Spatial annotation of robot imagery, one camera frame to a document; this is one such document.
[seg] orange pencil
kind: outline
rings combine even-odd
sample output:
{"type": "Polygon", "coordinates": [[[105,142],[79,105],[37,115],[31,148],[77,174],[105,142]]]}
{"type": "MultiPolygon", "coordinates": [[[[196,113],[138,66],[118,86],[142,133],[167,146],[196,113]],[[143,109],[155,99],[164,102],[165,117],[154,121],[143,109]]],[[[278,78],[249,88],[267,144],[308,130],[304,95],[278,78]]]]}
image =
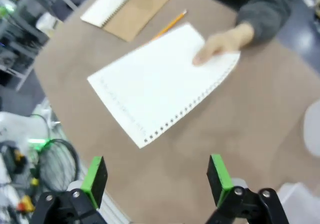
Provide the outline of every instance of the orange pencil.
{"type": "Polygon", "coordinates": [[[155,40],[159,38],[161,35],[163,35],[165,32],[167,32],[169,29],[171,29],[180,19],[184,17],[184,15],[187,13],[187,10],[183,11],[177,18],[175,18],[166,28],[161,30],[160,33],[158,33],[152,40],[155,40]]]}

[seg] spiral notebook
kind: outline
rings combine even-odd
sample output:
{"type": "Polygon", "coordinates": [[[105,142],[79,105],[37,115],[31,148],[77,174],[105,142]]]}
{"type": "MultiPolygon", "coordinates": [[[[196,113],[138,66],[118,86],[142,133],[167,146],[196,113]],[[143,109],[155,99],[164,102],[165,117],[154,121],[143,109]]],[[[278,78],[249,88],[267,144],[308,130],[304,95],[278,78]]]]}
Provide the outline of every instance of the spiral notebook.
{"type": "Polygon", "coordinates": [[[167,1],[97,0],[81,19],[125,41],[132,41],[167,1]]]}
{"type": "Polygon", "coordinates": [[[192,59],[204,43],[186,23],[88,77],[103,104],[139,148],[196,107],[237,64],[239,52],[193,66],[192,59]]]}

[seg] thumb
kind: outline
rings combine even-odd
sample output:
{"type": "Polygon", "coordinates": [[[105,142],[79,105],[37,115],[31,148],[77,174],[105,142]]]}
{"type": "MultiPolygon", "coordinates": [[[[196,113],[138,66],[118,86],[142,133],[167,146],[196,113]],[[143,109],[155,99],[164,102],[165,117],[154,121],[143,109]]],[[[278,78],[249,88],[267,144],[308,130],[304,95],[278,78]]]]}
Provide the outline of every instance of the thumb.
{"type": "Polygon", "coordinates": [[[207,62],[214,53],[216,53],[220,49],[220,44],[216,39],[208,40],[204,47],[200,49],[200,51],[194,57],[192,63],[194,65],[201,65],[207,62]]]}

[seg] screw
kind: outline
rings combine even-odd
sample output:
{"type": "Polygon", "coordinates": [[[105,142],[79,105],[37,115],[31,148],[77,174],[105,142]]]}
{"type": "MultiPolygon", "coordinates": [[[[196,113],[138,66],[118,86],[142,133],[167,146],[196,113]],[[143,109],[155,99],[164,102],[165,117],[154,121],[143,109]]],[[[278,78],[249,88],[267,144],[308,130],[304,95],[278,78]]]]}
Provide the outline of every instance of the screw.
{"type": "Polygon", "coordinates": [[[236,195],[238,195],[238,196],[241,196],[242,193],[243,193],[243,191],[242,191],[241,188],[236,188],[236,189],[234,190],[234,193],[235,193],[236,195]]]}
{"type": "Polygon", "coordinates": [[[79,192],[74,192],[74,193],[72,194],[72,196],[73,196],[74,198],[77,198],[78,196],[80,196],[80,193],[79,193],[79,192]]]}
{"type": "Polygon", "coordinates": [[[269,197],[270,197],[270,192],[267,191],[267,190],[264,190],[264,191],[262,192],[262,195],[263,195],[265,198],[269,198],[269,197]]]}
{"type": "Polygon", "coordinates": [[[45,200],[46,200],[47,202],[49,202],[49,201],[51,201],[51,200],[52,200],[52,198],[53,198],[53,196],[52,196],[52,195],[48,195],[48,196],[45,198],[45,200]]]}

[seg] cardboard notebook cover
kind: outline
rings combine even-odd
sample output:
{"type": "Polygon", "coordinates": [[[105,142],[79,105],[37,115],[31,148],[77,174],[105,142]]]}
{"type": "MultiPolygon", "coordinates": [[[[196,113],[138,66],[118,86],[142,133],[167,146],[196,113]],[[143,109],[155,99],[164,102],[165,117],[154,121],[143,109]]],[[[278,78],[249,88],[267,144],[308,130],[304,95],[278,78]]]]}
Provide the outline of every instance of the cardboard notebook cover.
{"type": "Polygon", "coordinates": [[[103,30],[132,41],[168,0],[128,0],[103,30]]]}

